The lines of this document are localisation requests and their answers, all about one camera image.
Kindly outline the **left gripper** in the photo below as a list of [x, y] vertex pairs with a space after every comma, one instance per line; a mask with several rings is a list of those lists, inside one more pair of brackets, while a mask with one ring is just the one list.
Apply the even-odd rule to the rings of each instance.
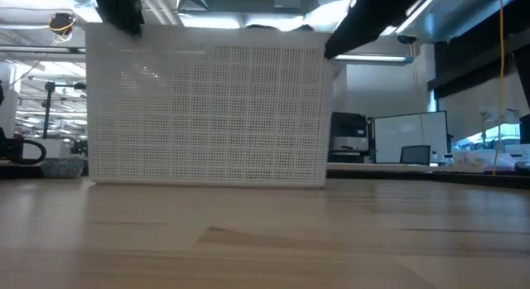
[[96, 0], [96, 10], [103, 22], [107, 22], [130, 36], [141, 36], [142, 15], [141, 0]]

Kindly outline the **black pole stand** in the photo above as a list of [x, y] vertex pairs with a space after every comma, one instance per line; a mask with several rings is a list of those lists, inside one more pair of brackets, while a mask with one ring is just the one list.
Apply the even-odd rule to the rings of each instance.
[[73, 88], [78, 90], [86, 90], [86, 84], [85, 83], [73, 83], [73, 84], [57, 84], [53, 81], [48, 81], [45, 84], [45, 91], [46, 91], [46, 101], [45, 101], [45, 119], [43, 123], [43, 133], [42, 137], [44, 139], [47, 139], [48, 137], [48, 127], [49, 127], [49, 121], [50, 121], [50, 115], [51, 115], [51, 97], [52, 93], [55, 91], [56, 87], [65, 87], [65, 88]]

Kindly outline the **white perforated plastic basket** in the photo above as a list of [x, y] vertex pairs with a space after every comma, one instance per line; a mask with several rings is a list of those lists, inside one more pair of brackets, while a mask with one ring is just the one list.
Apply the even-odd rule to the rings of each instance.
[[90, 180], [321, 188], [334, 66], [315, 31], [85, 29]]

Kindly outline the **grey fuzzy cloth bundle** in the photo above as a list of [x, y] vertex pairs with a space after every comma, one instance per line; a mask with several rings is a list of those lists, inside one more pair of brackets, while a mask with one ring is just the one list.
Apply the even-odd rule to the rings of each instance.
[[47, 178], [77, 178], [84, 170], [84, 160], [78, 157], [46, 159], [41, 171]]

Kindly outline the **ceiling light tube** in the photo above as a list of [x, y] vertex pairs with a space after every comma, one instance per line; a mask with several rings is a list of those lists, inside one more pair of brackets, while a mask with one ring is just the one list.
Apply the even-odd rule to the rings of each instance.
[[347, 54], [338, 55], [334, 58], [337, 61], [348, 63], [375, 63], [375, 64], [411, 64], [414, 58], [408, 55], [368, 55], [368, 54]]

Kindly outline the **black office printer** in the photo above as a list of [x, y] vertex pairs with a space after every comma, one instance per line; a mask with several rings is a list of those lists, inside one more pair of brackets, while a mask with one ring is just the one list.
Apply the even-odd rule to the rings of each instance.
[[364, 163], [369, 155], [368, 121], [358, 113], [333, 112], [330, 123], [329, 163]]

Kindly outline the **white board on stand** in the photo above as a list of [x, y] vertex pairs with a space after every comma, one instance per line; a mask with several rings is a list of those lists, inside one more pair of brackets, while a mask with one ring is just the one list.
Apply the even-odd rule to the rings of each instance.
[[430, 163], [442, 163], [450, 151], [446, 111], [413, 113], [373, 120], [374, 162], [398, 163], [403, 147], [427, 145]]

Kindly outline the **dark office chair back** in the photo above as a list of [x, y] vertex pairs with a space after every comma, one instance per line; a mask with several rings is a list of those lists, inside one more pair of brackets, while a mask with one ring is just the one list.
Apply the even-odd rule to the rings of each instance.
[[400, 163], [428, 166], [431, 160], [430, 145], [416, 145], [402, 147]]

